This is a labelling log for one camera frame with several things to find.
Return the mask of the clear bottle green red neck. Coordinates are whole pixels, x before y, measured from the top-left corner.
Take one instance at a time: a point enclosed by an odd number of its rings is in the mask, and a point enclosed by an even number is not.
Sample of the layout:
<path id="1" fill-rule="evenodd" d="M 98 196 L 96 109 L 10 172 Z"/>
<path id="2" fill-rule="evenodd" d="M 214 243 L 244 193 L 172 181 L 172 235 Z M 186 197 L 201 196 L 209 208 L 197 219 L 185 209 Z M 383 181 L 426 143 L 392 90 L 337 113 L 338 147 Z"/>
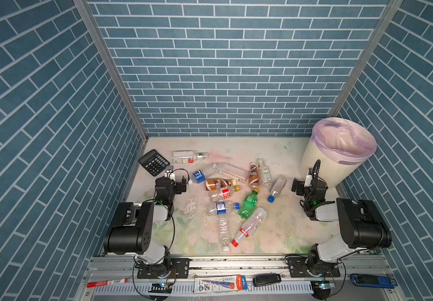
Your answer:
<path id="1" fill-rule="evenodd" d="M 174 151 L 172 156 L 174 164 L 193 164 L 207 158 L 208 153 L 197 153 L 192 150 Z"/>

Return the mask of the clear ribbed bottle white cap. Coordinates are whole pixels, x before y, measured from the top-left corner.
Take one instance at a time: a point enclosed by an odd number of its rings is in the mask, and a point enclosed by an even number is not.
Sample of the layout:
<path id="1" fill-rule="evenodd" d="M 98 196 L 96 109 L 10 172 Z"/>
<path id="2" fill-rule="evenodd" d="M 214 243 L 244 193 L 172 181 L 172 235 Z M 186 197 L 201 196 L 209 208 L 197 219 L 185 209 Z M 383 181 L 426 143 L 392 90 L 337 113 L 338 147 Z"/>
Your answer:
<path id="1" fill-rule="evenodd" d="M 219 223 L 219 237 L 220 243 L 222 245 L 222 252 L 227 253 L 230 251 L 230 222 L 226 214 L 218 214 L 217 218 Z"/>

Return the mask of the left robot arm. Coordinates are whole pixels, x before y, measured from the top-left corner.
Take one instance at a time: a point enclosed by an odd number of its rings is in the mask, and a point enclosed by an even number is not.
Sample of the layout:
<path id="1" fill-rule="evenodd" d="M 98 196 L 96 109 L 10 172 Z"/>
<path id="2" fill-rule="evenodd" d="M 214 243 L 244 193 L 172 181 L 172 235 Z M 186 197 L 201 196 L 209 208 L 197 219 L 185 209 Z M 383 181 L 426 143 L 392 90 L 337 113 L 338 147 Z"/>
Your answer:
<path id="1" fill-rule="evenodd" d="M 174 199 L 191 181 L 155 180 L 155 196 L 141 204 L 119 203 L 103 241 L 104 254 L 132 255 L 138 279 L 187 278 L 190 260 L 172 258 L 170 248 L 152 240 L 155 221 L 173 219 Z"/>

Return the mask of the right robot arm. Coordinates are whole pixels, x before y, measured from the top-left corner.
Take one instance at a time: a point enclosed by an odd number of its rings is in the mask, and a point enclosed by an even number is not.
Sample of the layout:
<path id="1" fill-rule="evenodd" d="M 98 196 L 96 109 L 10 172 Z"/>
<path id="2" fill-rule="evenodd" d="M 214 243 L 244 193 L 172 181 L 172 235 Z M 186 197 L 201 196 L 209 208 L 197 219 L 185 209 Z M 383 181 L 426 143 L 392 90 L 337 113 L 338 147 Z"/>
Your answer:
<path id="1" fill-rule="evenodd" d="M 391 232 L 375 203 L 370 200 L 325 199 L 328 190 L 319 176 L 293 180 L 292 189 L 303 197 L 300 205 L 311 221 L 339 224 L 339 234 L 324 243 L 314 244 L 306 256 L 287 255 L 284 262 L 292 278 L 339 277 L 339 263 L 355 253 L 388 248 Z"/>

